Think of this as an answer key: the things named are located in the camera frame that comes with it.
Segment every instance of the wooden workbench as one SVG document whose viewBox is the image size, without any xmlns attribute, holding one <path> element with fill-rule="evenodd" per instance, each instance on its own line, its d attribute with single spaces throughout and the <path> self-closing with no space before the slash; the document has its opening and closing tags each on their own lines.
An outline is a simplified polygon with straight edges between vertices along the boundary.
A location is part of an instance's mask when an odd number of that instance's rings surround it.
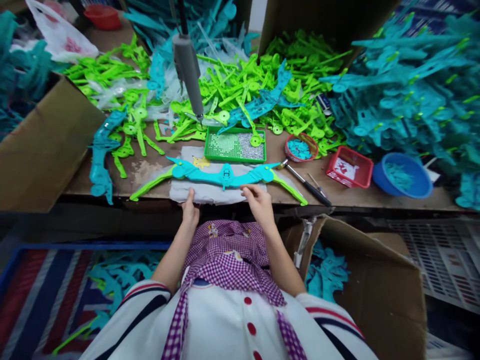
<svg viewBox="0 0 480 360">
<path fill-rule="evenodd" d="M 132 40 L 133 30 L 130 24 L 122 20 L 123 27 L 117 31 L 99 31 L 91 29 L 88 37 L 100 51 L 107 52 L 122 43 L 130 43 Z M 155 138 L 155 132 L 152 124 L 149 124 L 145 129 L 147 135 Z M 286 132 L 281 135 L 274 135 L 269 130 L 266 130 L 266 148 L 267 148 L 267 163 L 281 162 L 285 158 L 284 146 L 288 134 Z M 202 141 L 178 141 L 175 144 L 167 142 L 157 143 L 169 157 L 176 158 L 180 154 L 182 146 L 199 146 L 205 145 Z M 113 181 L 115 196 L 129 197 L 132 192 L 139 189 L 143 184 L 152 180 L 152 177 L 158 173 L 165 166 L 172 163 L 166 159 L 165 156 L 159 155 L 155 150 L 147 145 L 147 156 L 143 157 L 140 154 L 140 149 L 136 142 L 132 143 L 135 149 L 135 155 L 126 159 L 121 159 L 121 162 L 128 173 L 127 179 L 120 178 L 113 158 L 107 157 L 106 164 L 110 170 L 111 179 Z M 310 181 L 307 173 L 310 173 L 316 181 L 323 187 L 323 190 L 328 195 L 332 204 L 336 207 L 360 207 L 360 208 L 388 208 L 388 209 L 412 209 L 412 210 L 434 210 L 434 211 L 464 211 L 455 205 L 451 200 L 447 191 L 443 188 L 435 188 L 433 194 L 422 200 L 414 200 L 408 197 L 394 197 L 387 195 L 375 184 L 371 184 L 370 188 L 347 188 L 337 181 L 331 179 L 325 174 L 325 170 L 329 163 L 330 156 L 315 161 L 306 163 L 293 163 L 291 166 L 306 180 Z M 65 194 L 69 195 L 90 195 L 90 166 L 91 157 L 88 157 L 74 178 L 65 190 Z M 279 170 L 283 175 L 289 177 L 300 190 L 300 192 L 308 200 L 309 204 L 318 205 L 319 202 L 310 195 L 301 183 L 287 170 Z M 285 189 L 277 184 L 269 184 L 267 186 L 268 192 L 272 196 L 272 201 L 276 204 L 299 204 Z M 152 189 L 145 195 L 145 198 L 168 199 L 170 191 L 170 183 L 164 182 Z"/>
</svg>

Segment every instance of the red basket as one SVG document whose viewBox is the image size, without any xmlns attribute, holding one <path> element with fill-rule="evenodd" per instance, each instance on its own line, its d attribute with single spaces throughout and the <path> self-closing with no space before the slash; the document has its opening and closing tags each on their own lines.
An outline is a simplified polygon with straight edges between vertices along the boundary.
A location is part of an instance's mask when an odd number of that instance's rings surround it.
<svg viewBox="0 0 480 360">
<path fill-rule="evenodd" d="M 342 163 L 340 166 L 338 166 L 337 160 Z M 355 171 L 348 171 L 345 165 L 356 169 Z M 346 146 L 339 146 L 328 164 L 326 174 L 346 187 L 366 189 L 370 186 L 373 169 L 374 163 L 368 157 L 360 155 Z M 348 172 L 354 172 L 353 178 L 346 176 Z"/>
<path fill-rule="evenodd" d="M 111 6 L 93 4 L 89 5 L 84 15 L 91 20 L 99 30 L 112 31 L 122 27 L 119 13 Z"/>
<path fill-rule="evenodd" d="M 295 155 L 292 154 L 292 152 L 289 149 L 289 141 L 290 140 L 295 140 L 295 139 L 299 139 L 299 140 L 305 142 L 308 145 L 308 148 L 309 148 L 310 153 L 311 153 L 311 158 L 301 159 L 301 158 L 296 157 Z M 303 132 L 298 134 L 298 136 L 296 136 L 294 134 L 291 134 L 285 141 L 285 154 L 292 161 L 294 161 L 296 163 L 304 163 L 304 162 L 307 162 L 307 161 L 314 160 L 317 157 L 317 155 L 319 154 L 319 145 L 317 144 L 317 142 L 313 138 L 311 138 L 307 134 L 304 134 Z"/>
</svg>

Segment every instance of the checkered apron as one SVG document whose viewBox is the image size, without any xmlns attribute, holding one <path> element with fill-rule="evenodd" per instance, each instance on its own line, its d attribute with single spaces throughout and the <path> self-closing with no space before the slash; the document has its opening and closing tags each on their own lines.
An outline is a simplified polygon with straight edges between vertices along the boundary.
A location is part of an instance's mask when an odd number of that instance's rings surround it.
<svg viewBox="0 0 480 360">
<path fill-rule="evenodd" d="M 216 220 L 199 226 L 193 236 L 185 267 L 190 266 L 179 289 L 180 299 L 170 324 L 161 360 L 179 360 L 188 326 L 187 290 L 200 278 L 225 290 L 242 290 L 262 295 L 276 307 L 276 319 L 291 360 L 306 360 L 294 328 L 277 308 L 287 303 L 269 270 L 267 247 L 256 222 L 240 224 Z"/>
</svg>

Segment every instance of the red plastic bowl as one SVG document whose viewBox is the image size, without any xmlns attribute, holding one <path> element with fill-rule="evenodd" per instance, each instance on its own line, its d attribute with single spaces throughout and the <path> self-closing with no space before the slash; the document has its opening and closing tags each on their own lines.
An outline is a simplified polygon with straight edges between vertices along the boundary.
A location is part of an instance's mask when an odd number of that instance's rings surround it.
<svg viewBox="0 0 480 360">
<path fill-rule="evenodd" d="M 310 149 L 310 153 L 311 153 L 311 158 L 301 159 L 292 154 L 292 152 L 289 149 L 289 141 L 295 140 L 295 139 L 302 140 L 308 145 L 308 148 Z M 294 134 L 290 134 L 290 136 L 285 141 L 285 154 L 296 163 L 304 163 L 307 161 L 314 160 L 317 157 L 317 155 L 319 154 L 319 145 L 315 142 L 313 138 L 311 138 L 310 136 L 308 136 L 303 132 L 298 134 L 298 136 L 295 136 Z"/>
<path fill-rule="evenodd" d="M 122 27 L 119 13 L 111 6 L 89 5 L 83 13 L 99 30 L 112 31 Z"/>
</svg>

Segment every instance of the blue bowl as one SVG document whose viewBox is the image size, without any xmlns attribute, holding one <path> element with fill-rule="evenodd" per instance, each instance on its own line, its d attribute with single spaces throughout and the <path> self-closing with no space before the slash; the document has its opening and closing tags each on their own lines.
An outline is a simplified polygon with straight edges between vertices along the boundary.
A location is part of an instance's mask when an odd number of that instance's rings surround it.
<svg viewBox="0 0 480 360">
<path fill-rule="evenodd" d="M 404 191 L 390 181 L 385 171 L 385 164 L 387 163 L 402 165 L 403 170 L 413 177 L 413 184 L 408 191 Z M 423 166 L 414 158 L 400 152 L 391 152 L 385 155 L 379 163 L 373 166 L 372 177 L 380 189 L 393 196 L 425 199 L 432 194 L 434 188 Z"/>
</svg>

